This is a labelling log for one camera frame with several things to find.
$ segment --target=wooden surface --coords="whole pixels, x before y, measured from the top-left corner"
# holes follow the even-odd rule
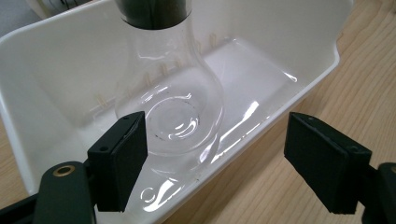
[[[313,115],[396,161],[396,14],[393,0],[356,0],[338,39],[339,66],[294,111]],[[286,118],[178,209],[166,223],[361,223],[329,214],[284,159]],[[0,208],[27,194],[0,125]]]

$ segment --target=wooden table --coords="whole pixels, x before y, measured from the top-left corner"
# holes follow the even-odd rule
[[[396,161],[396,8],[393,0],[356,0],[338,39],[339,66],[293,110],[332,125],[371,149],[371,164]],[[283,118],[166,223],[361,223],[333,215],[284,159]],[[0,125],[0,208],[23,199]]]

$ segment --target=black cap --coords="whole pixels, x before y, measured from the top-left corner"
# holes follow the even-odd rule
[[[191,0],[116,0],[130,25],[145,30],[161,30],[184,21],[191,12]]]

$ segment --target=black bracket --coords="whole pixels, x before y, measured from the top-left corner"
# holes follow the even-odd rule
[[[93,207],[123,212],[148,156],[144,112],[119,119],[88,150],[43,174],[39,192],[0,210],[0,223],[94,223]]]
[[[372,152],[320,119],[290,113],[285,157],[329,212],[363,223],[396,223],[396,163],[369,165]]]

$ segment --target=clear glass bottle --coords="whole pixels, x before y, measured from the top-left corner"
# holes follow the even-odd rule
[[[193,170],[219,145],[223,91],[195,47],[191,0],[117,0],[128,27],[129,63],[116,114],[146,112],[148,151],[164,172]],[[186,157],[178,166],[163,157]]]

